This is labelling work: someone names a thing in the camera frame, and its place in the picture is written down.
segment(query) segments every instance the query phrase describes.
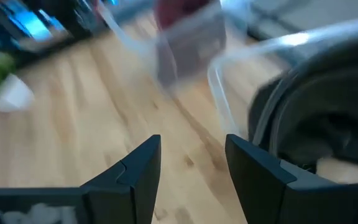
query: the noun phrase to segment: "clear plastic lid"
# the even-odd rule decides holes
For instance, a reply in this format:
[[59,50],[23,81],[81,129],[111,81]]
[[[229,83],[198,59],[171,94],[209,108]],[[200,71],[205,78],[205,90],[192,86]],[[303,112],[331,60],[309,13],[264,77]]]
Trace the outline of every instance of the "clear plastic lid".
[[[136,8],[138,2],[100,4],[98,10],[116,37],[142,58],[164,89],[182,80],[206,77],[212,58],[245,44],[249,0],[199,0],[205,6],[197,10],[199,6],[182,5],[197,1],[150,1]],[[133,8],[133,13],[124,21],[114,13],[116,7]]]
[[247,139],[250,106],[261,86],[278,76],[281,81],[293,78],[286,76],[290,69],[351,39],[358,39],[358,19],[266,40],[216,57],[208,68],[208,81],[225,132]]

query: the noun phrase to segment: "light wood surface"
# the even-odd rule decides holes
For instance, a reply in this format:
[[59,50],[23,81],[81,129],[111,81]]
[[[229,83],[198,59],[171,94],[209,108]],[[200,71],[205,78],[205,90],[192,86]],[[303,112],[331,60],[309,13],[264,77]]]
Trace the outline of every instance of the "light wood surface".
[[35,101],[0,113],[0,187],[81,185],[161,134],[153,223],[245,223],[207,79],[170,98],[149,68],[106,34],[19,71]]

